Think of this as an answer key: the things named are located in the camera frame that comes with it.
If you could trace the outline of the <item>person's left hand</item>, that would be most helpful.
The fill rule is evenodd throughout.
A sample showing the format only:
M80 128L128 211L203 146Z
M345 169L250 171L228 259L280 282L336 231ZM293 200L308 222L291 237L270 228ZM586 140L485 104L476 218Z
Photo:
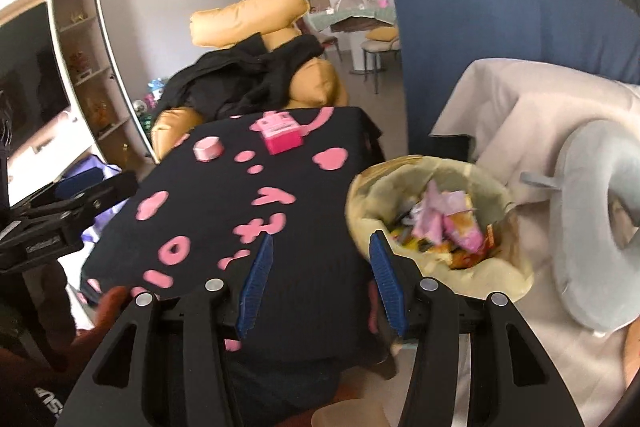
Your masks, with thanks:
M53 426L87 363L130 300L129 289L115 286L96 308L93 329L78 329L66 291L66 275L58 262L26 274L29 296L38 319L62 363L50 369L27 355L1 350L1 424L3 426Z

